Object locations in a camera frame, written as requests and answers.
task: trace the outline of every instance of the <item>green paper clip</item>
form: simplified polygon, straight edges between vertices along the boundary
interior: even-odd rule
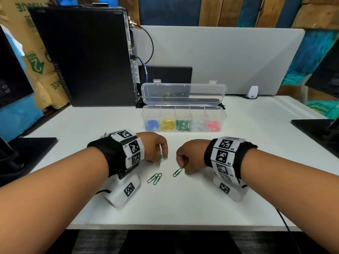
[[[177,177],[177,175],[179,175],[181,171],[182,168],[179,168],[177,171],[174,172],[173,177]]]
[[[156,179],[158,174],[154,174],[150,179],[148,179],[147,183],[151,183],[154,179]]]
[[[160,180],[161,177],[162,177],[162,174],[159,173],[158,176],[157,176],[157,178],[156,178],[155,181],[153,182],[153,184],[156,185],[156,184],[159,182],[159,180]]]

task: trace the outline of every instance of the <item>monitor stand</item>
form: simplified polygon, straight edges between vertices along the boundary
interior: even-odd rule
[[[339,119],[301,119],[291,124],[339,158]]]
[[[31,172],[57,141],[57,138],[54,137],[26,137],[11,140],[8,145],[12,150],[10,148],[5,150],[6,146],[1,145],[0,152],[13,151],[15,153],[12,155],[13,159],[0,160],[0,187]]]

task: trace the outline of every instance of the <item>desk surface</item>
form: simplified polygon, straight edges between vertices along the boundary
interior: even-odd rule
[[[175,229],[175,230],[285,230],[272,205],[249,189],[236,203],[216,188],[212,169],[176,178],[176,150],[186,141],[221,136],[246,138],[259,149],[339,175],[339,159],[290,124],[292,119],[324,117],[287,96],[247,100],[226,96],[227,119],[220,133],[160,133],[167,138],[168,159],[150,165],[142,161],[137,173],[141,188],[121,209],[96,195],[70,224],[70,229]],[[57,137],[59,142],[34,170],[86,147],[104,132],[130,128],[143,131],[141,109],[134,107],[68,107],[29,137]],[[155,173],[157,185],[147,184]],[[291,230],[298,230],[286,221]]]

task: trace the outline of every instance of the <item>fist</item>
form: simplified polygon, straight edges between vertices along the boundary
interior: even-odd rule
[[[168,155],[166,138],[154,132],[137,133],[145,148],[145,160],[152,162],[160,161],[160,146],[164,156]]]
[[[195,139],[184,143],[177,150],[177,163],[185,169],[186,174],[206,167],[204,155],[210,142],[211,140]]]

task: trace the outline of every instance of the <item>wrist band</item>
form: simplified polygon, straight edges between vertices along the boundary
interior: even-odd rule
[[[242,138],[221,137],[213,139],[206,148],[204,161],[207,166],[214,169],[219,178],[239,185],[242,160],[249,149],[257,147]]]
[[[87,147],[96,147],[104,155],[109,167],[109,177],[118,174],[123,179],[145,158],[142,140],[130,129],[105,133]]]

